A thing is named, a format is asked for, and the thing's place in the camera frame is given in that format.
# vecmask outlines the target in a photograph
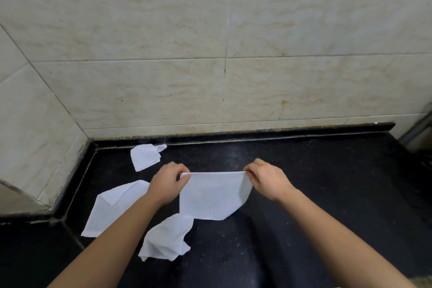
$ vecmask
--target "person's left arm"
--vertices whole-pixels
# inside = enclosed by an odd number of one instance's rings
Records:
[[[177,181],[183,164],[171,162],[153,177],[147,193],[97,237],[48,288],[115,288],[156,211],[178,196],[191,176]]]

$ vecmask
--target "forearm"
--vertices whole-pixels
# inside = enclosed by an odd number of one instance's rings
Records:
[[[373,248],[299,190],[280,200],[342,287],[412,288],[410,281]]]
[[[148,195],[138,199],[48,287],[116,287],[158,208],[158,202]]]

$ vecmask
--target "person's right arm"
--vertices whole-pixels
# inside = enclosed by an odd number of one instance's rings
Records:
[[[281,169],[256,159],[245,167],[255,189],[296,220],[341,287],[415,288],[392,264],[297,190]]]

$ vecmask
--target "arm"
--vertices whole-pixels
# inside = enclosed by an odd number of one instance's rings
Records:
[[[177,181],[183,164],[162,166],[147,193],[111,224],[63,270],[48,288],[114,288],[156,211],[180,193],[191,176]]]
[[[415,288],[352,231],[294,188],[281,169],[256,159],[245,167],[258,192],[282,204],[342,287]]]

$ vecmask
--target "white napkin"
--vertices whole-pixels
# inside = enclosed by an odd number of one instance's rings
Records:
[[[150,183],[138,180],[105,191],[96,197],[81,236],[97,237],[117,220],[138,198],[147,193]]]
[[[139,144],[130,150],[133,167],[136,172],[144,170],[161,160],[159,154],[162,150],[166,149],[165,144],[153,146],[152,144]]]
[[[195,172],[180,193],[180,214],[224,220],[242,206],[252,190],[246,172]]]
[[[174,261],[191,248],[183,241],[192,229],[194,219],[182,214],[174,214],[151,228],[144,237],[138,256],[145,261],[148,257]]]

